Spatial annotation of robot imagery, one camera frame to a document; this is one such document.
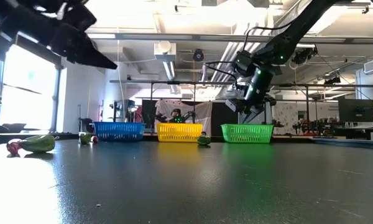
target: yellow basket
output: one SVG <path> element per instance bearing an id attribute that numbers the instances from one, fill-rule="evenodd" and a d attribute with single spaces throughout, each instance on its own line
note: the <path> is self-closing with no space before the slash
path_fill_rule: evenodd
<path id="1" fill-rule="evenodd" d="M 197 142 L 203 124 L 158 123 L 157 135 L 161 142 Z"/>

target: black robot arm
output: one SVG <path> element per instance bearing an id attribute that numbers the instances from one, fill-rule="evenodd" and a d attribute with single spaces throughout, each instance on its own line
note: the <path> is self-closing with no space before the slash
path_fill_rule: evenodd
<path id="1" fill-rule="evenodd" d="M 262 112 L 262 104 L 274 76 L 273 65 L 288 61 L 299 41 L 332 5 L 351 1 L 312 0 L 283 33 L 275 36 L 265 47 L 253 54 L 245 50 L 238 52 L 232 66 L 240 76 L 251 79 L 247 82 L 244 98 L 230 99 L 226 104 L 242 115 L 243 123 L 248 123 Z"/>
<path id="2" fill-rule="evenodd" d="M 116 69 L 117 65 L 96 50 L 85 33 L 96 22 L 85 2 L 87 0 L 0 0 L 1 35 L 12 43 L 21 32 L 49 46 L 52 52 L 71 63 Z M 44 14 L 56 14 L 62 6 L 65 7 L 60 20 Z"/>

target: blue basket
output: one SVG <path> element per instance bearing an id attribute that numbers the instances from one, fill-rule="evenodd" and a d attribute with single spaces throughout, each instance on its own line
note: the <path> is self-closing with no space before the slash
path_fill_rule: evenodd
<path id="1" fill-rule="evenodd" d="M 100 141 L 140 141 L 144 137 L 144 123 L 94 122 Z"/>

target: green basket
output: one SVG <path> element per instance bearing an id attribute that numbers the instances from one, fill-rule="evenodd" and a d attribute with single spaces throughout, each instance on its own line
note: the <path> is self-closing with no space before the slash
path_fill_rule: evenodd
<path id="1" fill-rule="evenodd" d="M 269 143 L 272 124 L 223 124 L 223 135 L 230 143 Z"/>

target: table surface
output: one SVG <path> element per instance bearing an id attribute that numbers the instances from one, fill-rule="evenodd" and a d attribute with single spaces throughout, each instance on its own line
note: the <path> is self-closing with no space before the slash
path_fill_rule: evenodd
<path id="1" fill-rule="evenodd" d="M 373 223 L 372 149 L 66 140 L 7 155 L 0 223 Z"/>

